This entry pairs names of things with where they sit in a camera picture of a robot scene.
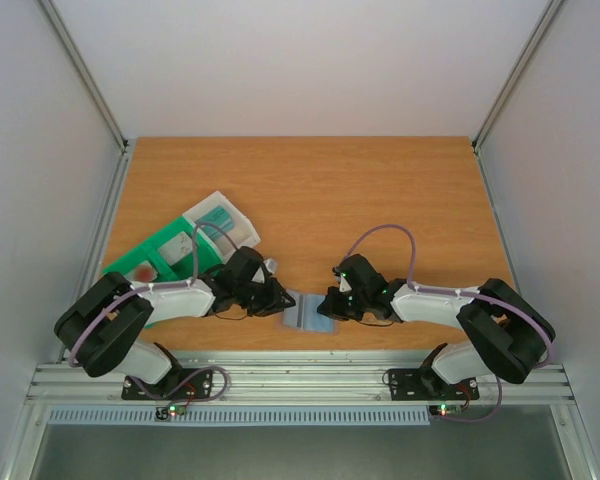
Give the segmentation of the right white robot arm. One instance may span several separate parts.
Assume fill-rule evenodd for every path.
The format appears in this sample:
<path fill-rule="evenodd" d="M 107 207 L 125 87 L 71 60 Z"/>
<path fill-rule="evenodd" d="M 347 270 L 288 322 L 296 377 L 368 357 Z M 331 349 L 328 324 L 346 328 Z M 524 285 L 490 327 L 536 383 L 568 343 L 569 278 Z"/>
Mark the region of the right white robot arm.
<path fill-rule="evenodd" d="M 501 279 L 465 289 L 388 281 L 359 254 L 344 259 L 334 274 L 338 283 L 319 304 L 321 315 L 374 326 L 428 322 L 467 337 L 438 345 L 404 379 L 391 381 L 394 396 L 448 399 L 456 385 L 488 374 L 521 384 L 550 356 L 554 328 Z"/>

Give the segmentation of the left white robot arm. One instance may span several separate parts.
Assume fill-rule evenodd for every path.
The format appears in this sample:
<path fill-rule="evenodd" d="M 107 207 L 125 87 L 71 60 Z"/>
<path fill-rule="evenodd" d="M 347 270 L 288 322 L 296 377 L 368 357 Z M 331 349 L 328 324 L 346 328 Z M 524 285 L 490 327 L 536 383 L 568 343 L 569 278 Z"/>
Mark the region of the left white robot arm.
<path fill-rule="evenodd" d="M 122 372 L 157 397 L 169 398 L 179 391 L 182 375 L 163 348 L 139 339 L 145 326 L 233 307 L 248 317 L 266 317 L 295 305 L 270 263 L 243 246 L 227 262 L 185 280 L 138 283 L 107 273 L 61 315 L 54 334 L 68 349 L 69 364 L 88 376 Z"/>

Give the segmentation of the blue card holder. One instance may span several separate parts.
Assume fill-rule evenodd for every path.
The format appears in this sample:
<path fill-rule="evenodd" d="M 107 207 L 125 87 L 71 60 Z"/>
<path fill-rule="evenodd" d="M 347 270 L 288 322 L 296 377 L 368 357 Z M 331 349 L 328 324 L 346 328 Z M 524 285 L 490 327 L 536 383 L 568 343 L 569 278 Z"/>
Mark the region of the blue card holder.
<path fill-rule="evenodd" d="M 325 299 L 324 295 L 289 291 L 295 305 L 286 308 L 278 320 L 281 329 L 311 333 L 335 335 L 338 333 L 336 321 L 318 312 L 319 305 Z"/>

